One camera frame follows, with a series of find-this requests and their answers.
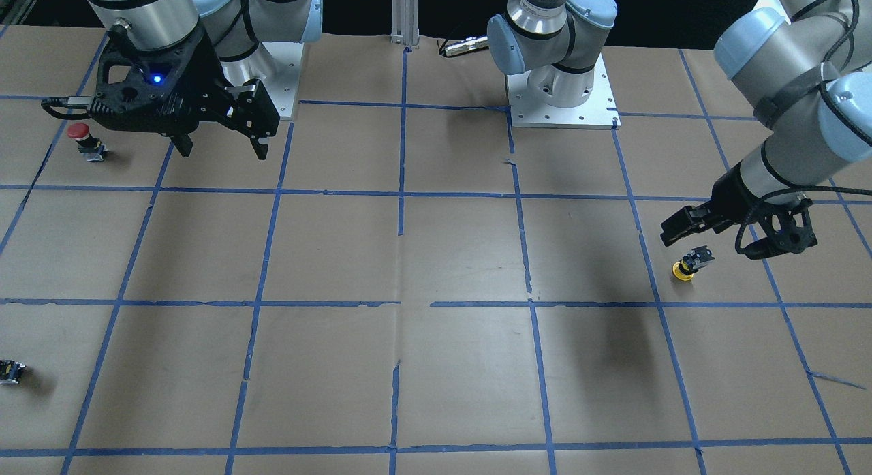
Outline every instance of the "red button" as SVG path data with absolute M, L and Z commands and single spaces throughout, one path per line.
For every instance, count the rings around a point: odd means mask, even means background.
M 88 125 L 84 122 L 76 122 L 72 126 L 66 128 L 66 136 L 69 136 L 74 140 L 83 140 L 88 137 L 89 132 Z

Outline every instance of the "grid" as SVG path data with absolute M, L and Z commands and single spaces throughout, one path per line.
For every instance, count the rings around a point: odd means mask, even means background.
M 0 38 L 3 37 L 8 27 L 0 30 Z M 91 60 L 90 68 L 87 74 L 80 83 L 78 94 L 81 94 L 87 85 L 87 80 L 93 71 L 96 64 L 99 51 L 102 49 L 106 40 L 100 43 L 97 49 L 97 54 Z M 800 344 L 800 337 L 794 327 L 794 323 L 789 313 L 790 308 L 822 308 L 822 309 L 838 309 L 838 308 L 853 308 L 853 309 L 869 309 L 872 308 L 872 303 L 857 303 L 857 302 L 804 302 L 804 301 L 785 301 L 782 299 L 781 291 L 779 291 L 778 283 L 775 279 L 775 273 L 769 266 L 769 263 L 764 264 L 766 276 L 775 294 L 774 301 L 745 301 L 745 302 L 695 302 L 695 301 L 665 301 L 661 298 L 658 290 L 657 280 L 655 277 L 654 264 L 651 259 L 649 249 L 650 242 L 646 241 L 645 235 L 642 232 L 642 220 L 638 208 L 638 202 L 700 202 L 706 199 L 694 198 L 688 196 L 637 196 L 634 193 L 632 180 L 630 180 L 627 161 L 622 149 L 621 137 L 619 130 L 612 130 L 611 137 L 614 142 L 614 149 L 617 152 L 621 173 L 623 175 L 623 183 L 626 188 L 627 195 L 598 195 L 598 194 L 530 194 L 523 192 L 519 177 L 519 168 L 514 162 L 508 160 L 511 165 L 511 171 L 514 183 L 514 192 L 421 192 L 408 191 L 405 184 L 405 161 L 406 161 L 406 136 L 407 136 L 407 114 L 412 109 L 430 109 L 430 110 L 486 110 L 504 112 L 505 127 L 508 133 L 507 155 L 515 154 L 514 137 L 512 130 L 512 119 L 510 110 L 505 106 L 448 106 L 448 105 L 429 105 L 420 103 L 410 103 L 407 101 L 408 90 L 408 58 L 414 54 L 411 49 L 405 49 L 402 54 L 402 97 L 399 103 L 390 102 L 339 102 L 336 100 L 302 100 L 302 104 L 323 105 L 323 106 L 370 106 L 370 108 L 391 108 L 401 111 L 401 139 L 399 139 L 399 173 L 398 173 L 398 189 L 396 191 L 373 191 L 373 190 L 329 190 L 329 189 L 288 189 L 285 185 L 285 174 L 287 165 L 292 161 L 293 149 L 293 134 L 294 125 L 289 126 L 287 131 L 287 142 L 283 150 L 283 159 L 281 159 L 281 168 L 275 189 L 234 189 L 234 188 L 185 188 L 185 187 L 164 187 L 163 181 L 168 169 L 168 164 L 172 157 L 172 146 L 168 146 L 166 154 L 163 158 L 163 164 L 159 171 L 155 184 L 150 187 L 119 187 L 119 186 L 69 186 L 69 185 L 47 185 L 40 184 L 40 176 L 49 162 L 54 149 L 59 142 L 61 134 L 65 129 L 66 122 L 63 122 L 57 130 L 52 144 L 50 144 L 46 156 L 37 171 L 33 182 L 30 185 L 22 184 L 4 184 L 0 185 L 0 190 L 18 189 L 27 190 L 24 200 L 18 207 L 18 211 L 13 217 L 7 230 L 3 235 L 3 240 L 0 242 L 0 255 L 6 250 L 10 244 L 16 226 L 27 209 L 28 199 L 35 191 L 106 191 L 106 192 L 138 192 L 150 194 L 149 207 L 144 212 L 139 233 L 134 243 L 133 252 L 125 267 L 125 274 L 121 282 L 121 287 L 118 289 L 118 294 L 115 299 L 75 299 L 75 298 L 18 298 L 14 296 L 0 297 L 0 305 L 4 304 L 19 304 L 19 305 L 84 305 L 85 307 L 94 307 L 94 305 L 106 305 L 112 307 L 108 326 L 106 327 L 105 335 L 103 336 L 97 362 L 93 369 L 90 382 L 88 384 L 87 393 L 84 396 L 81 410 L 78 415 L 78 421 L 75 425 L 74 433 L 69 441 L 69 447 L 65 450 L 59 449 L 3 449 L 0 450 L 0 459 L 3 457 L 58 457 L 63 459 L 61 474 L 66 475 L 69 472 L 69 467 L 76 457 L 108 457 L 108 456 L 134 456 L 134 455 L 150 455 L 150 456 L 194 456 L 194 455 L 212 455 L 218 457 L 226 457 L 225 473 L 230 475 L 234 472 L 234 462 L 237 456 L 249 455 L 280 455 L 280 454 L 356 454 L 356 455 L 387 455 L 389 456 L 389 475 L 396 473 L 396 458 L 398 454 L 404 453 L 501 453 L 501 451 L 542 451 L 548 456 L 548 468 L 552 474 L 558 473 L 557 453 L 563 451 L 595 451 L 595 450 L 668 450 L 668 449 L 692 449 L 694 450 L 698 469 L 700 473 L 706 474 L 706 455 L 704 450 L 716 447 L 750 447 L 750 446 L 809 446 L 809 445 L 824 445 L 832 446 L 838 454 L 842 469 L 846 474 L 850 474 L 851 468 L 843 452 L 842 447 L 853 444 L 872 444 L 872 437 L 868 438 L 845 438 L 837 434 L 834 428 L 834 423 L 830 418 L 826 409 L 823 396 L 818 387 L 818 378 L 826 380 L 835 380 L 838 382 L 846 382 L 840 378 L 832 378 L 822 372 L 813 371 L 809 366 L 803 346 Z M 625 117 L 648 117 L 648 118 L 673 118 L 673 119 L 698 119 L 705 120 L 707 127 L 711 131 L 711 138 L 717 147 L 717 155 L 723 162 L 725 168 L 729 168 L 728 158 L 723 151 L 719 136 L 713 125 L 713 121 L 752 121 L 753 118 L 737 117 L 737 116 L 719 116 L 710 115 L 706 109 L 703 97 L 698 90 L 692 74 L 691 68 L 688 66 L 685 52 L 679 51 L 680 58 L 685 66 L 685 72 L 688 79 L 694 87 L 694 93 L 700 103 L 700 109 L 703 114 L 661 114 L 660 112 L 620 112 L 620 115 Z M 5 100 L 20 100 L 20 102 L 32 102 L 38 99 L 38 96 L 28 95 L 0 95 L 0 99 Z M 266 235 L 266 244 L 264 253 L 262 254 L 262 265 L 259 272 L 258 288 L 256 288 L 256 296 L 251 299 L 240 299 L 239 301 L 150 301 L 150 299 L 130 299 L 125 298 L 127 285 L 134 270 L 134 264 L 140 253 L 140 248 L 146 236 L 146 230 L 149 227 L 149 222 L 152 218 L 153 207 L 158 201 L 158 196 L 162 193 L 223 193 L 223 194 L 272 194 L 274 195 L 272 211 L 270 215 L 270 223 L 268 224 L 268 232 Z M 405 227 L 405 203 L 409 198 L 492 198 L 492 199 L 511 199 L 514 200 L 517 213 L 518 234 L 520 238 L 520 254 L 523 261 L 524 279 L 527 292 L 526 301 L 434 301 L 430 307 L 523 307 L 529 310 L 529 320 L 532 327 L 533 347 L 535 348 L 535 363 L 536 375 L 538 376 L 539 391 L 542 402 L 542 419 L 544 439 L 542 443 L 533 444 L 468 444 L 468 445 L 453 445 L 453 444 L 426 444 L 420 446 L 403 446 L 398 444 L 398 425 L 399 425 L 399 404 L 402 401 L 402 370 L 401 364 L 396 364 L 392 374 L 392 416 L 390 416 L 390 443 L 387 445 L 377 446 L 265 446 L 265 447 L 242 447 L 238 445 L 240 437 L 240 429 L 243 424 L 243 412 L 247 400 L 249 378 L 252 369 L 252 361 L 258 350 L 258 331 L 261 328 L 259 321 L 261 310 L 269 307 L 383 307 L 383 305 L 399 305 L 401 301 L 270 301 L 264 298 L 264 288 L 267 282 L 268 270 L 270 269 L 270 254 L 273 248 L 273 240 L 275 237 L 275 227 L 277 227 L 277 218 L 281 207 L 281 200 L 286 195 L 323 195 L 323 196 L 359 196 L 359 198 L 396 198 L 399 209 L 399 219 L 396 222 L 396 233 L 399 236 L 404 235 Z M 641 248 L 642 257 L 644 258 L 645 269 L 647 271 L 648 281 L 653 295 L 652 301 L 541 301 L 541 299 L 533 298 L 532 285 L 532 270 L 529 259 L 529 249 L 527 249 L 527 228 L 525 225 L 524 204 L 531 200 L 608 200 L 608 201 L 626 201 L 632 210 L 632 218 L 638 231 L 638 245 Z M 852 212 L 853 208 L 860 206 L 868 206 L 872 204 L 869 201 L 854 201 L 846 200 L 841 195 L 837 200 L 820 201 L 819 204 L 837 205 L 840 206 L 847 214 L 851 224 L 856 231 L 857 238 L 862 241 L 863 246 L 872 258 L 872 249 L 869 247 L 868 239 L 864 236 L 860 229 L 860 224 L 857 223 L 856 217 Z M 240 382 L 236 413 L 234 413 L 233 429 L 231 434 L 230 445 L 227 448 L 112 448 L 112 449 L 91 449 L 81 448 L 78 446 L 79 437 L 82 433 L 85 419 L 87 419 L 91 398 L 97 387 L 97 382 L 100 378 L 100 372 L 103 367 L 106 353 L 109 347 L 112 332 L 117 322 L 119 311 L 122 307 L 200 307 L 208 305 L 208 307 L 250 307 L 253 310 L 251 322 L 251 335 L 246 349 L 246 357 L 243 369 L 243 381 Z M 591 442 L 591 443 L 558 443 L 554 439 L 551 425 L 551 411 L 548 402 L 548 385 L 546 382 L 545 364 L 542 353 L 542 336 L 539 327 L 539 313 L 543 309 L 552 307 L 569 307 L 569 308 L 597 308 L 597 307 L 619 307 L 619 308 L 655 308 L 662 326 L 664 339 L 669 351 L 670 361 L 674 369 L 675 381 L 679 386 L 679 393 L 684 411 L 686 415 L 686 423 L 689 428 L 691 439 L 688 441 L 639 441 L 639 442 Z M 679 363 L 679 351 L 673 341 L 672 329 L 670 329 L 670 321 L 667 317 L 667 311 L 670 309 L 681 308 L 773 308 L 781 311 L 784 320 L 784 325 L 787 327 L 789 335 L 793 341 L 797 358 L 801 363 L 801 367 L 807 373 L 807 382 L 809 388 L 813 392 L 816 403 L 820 409 L 828 430 L 828 437 L 816 438 L 732 438 L 732 439 L 706 439 L 701 438 L 698 434 L 697 423 L 694 418 L 694 410 L 691 407 L 691 394 L 685 384 L 685 374 L 682 372 L 681 364 Z

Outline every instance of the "metal post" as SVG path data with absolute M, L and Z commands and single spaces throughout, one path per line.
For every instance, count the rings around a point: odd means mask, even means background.
M 418 46 L 418 0 L 393 0 L 390 40 L 403 46 Z

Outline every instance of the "beige surface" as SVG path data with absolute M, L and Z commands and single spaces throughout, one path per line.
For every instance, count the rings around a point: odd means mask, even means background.
M 35 100 L 2 97 L 74 93 L 101 34 L 13 27 L 0 37 L 0 187 L 30 184 L 60 126 Z M 92 44 L 70 50 L 82 37 Z M 236 474 L 390 475 L 394 460 L 404 475 L 547 475 L 549 429 L 558 475 L 694 475 L 673 359 L 703 441 L 828 439 L 766 267 L 733 254 L 735 229 L 659 241 L 661 221 L 688 196 L 707 198 L 723 174 L 679 52 L 608 47 L 614 100 L 645 115 L 623 116 L 617 133 L 515 128 L 510 154 L 505 112 L 438 108 L 505 106 L 489 54 L 442 59 L 435 47 L 426 38 L 405 56 L 408 102 L 432 108 L 399 103 L 403 47 L 325 35 L 308 46 L 301 98 L 376 105 L 300 104 L 265 162 L 242 136 L 208 124 L 193 133 L 190 158 L 172 153 L 124 296 L 170 302 L 117 303 L 71 474 L 222 475 L 238 421 Z M 710 114 L 747 115 L 710 52 L 685 56 Z M 730 164 L 767 136 L 754 121 L 713 126 Z M 86 164 L 61 137 L 0 254 L 0 357 L 32 368 L 22 385 L 0 387 L 3 475 L 61 472 L 168 149 L 161 136 L 91 130 L 114 159 Z M 613 137 L 638 200 L 626 198 Z M 398 193 L 401 173 L 414 194 Z M 863 186 L 869 174 L 857 164 L 835 178 Z M 0 232 L 24 193 L 0 189 Z M 851 211 L 872 235 L 872 207 Z M 770 266 L 785 301 L 860 303 L 790 313 L 811 369 L 872 386 L 872 258 L 841 206 L 811 212 L 820 245 Z M 670 267 L 697 245 L 716 261 L 679 286 Z M 261 282 L 273 302 L 255 301 Z M 4 304 L 22 298 L 41 301 Z M 34 304 L 58 298 L 105 301 Z M 534 303 L 533 322 L 529 298 L 558 302 Z M 838 435 L 872 435 L 869 392 L 816 383 Z M 671 444 L 639 444 L 656 441 Z M 9 451 L 40 448 L 50 451 Z M 340 454 L 349 451 L 374 454 Z M 855 475 L 872 473 L 868 444 L 844 451 Z M 134 453 L 147 456 L 117 456 Z M 841 473 L 832 445 L 704 448 L 702 457 L 712 475 Z
M 832 446 L 707 448 L 706 468 L 711 475 L 843 473 L 838 453 Z M 852 473 L 860 475 L 868 472 L 852 470 Z

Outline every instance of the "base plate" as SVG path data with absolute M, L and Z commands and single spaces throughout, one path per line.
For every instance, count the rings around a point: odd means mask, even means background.
M 300 72 L 305 44 L 298 42 L 265 42 L 264 47 L 277 63 L 278 74 L 264 81 L 270 99 L 282 121 L 291 121 L 296 114 L 296 96 L 300 88 Z
M 530 72 L 505 77 L 505 87 L 512 108 L 514 127 L 553 127 L 569 129 L 611 129 L 621 126 L 621 118 L 614 104 L 611 83 L 605 71 L 602 56 L 595 66 L 597 81 L 588 101 L 576 108 L 549 106 L 527 89 Z

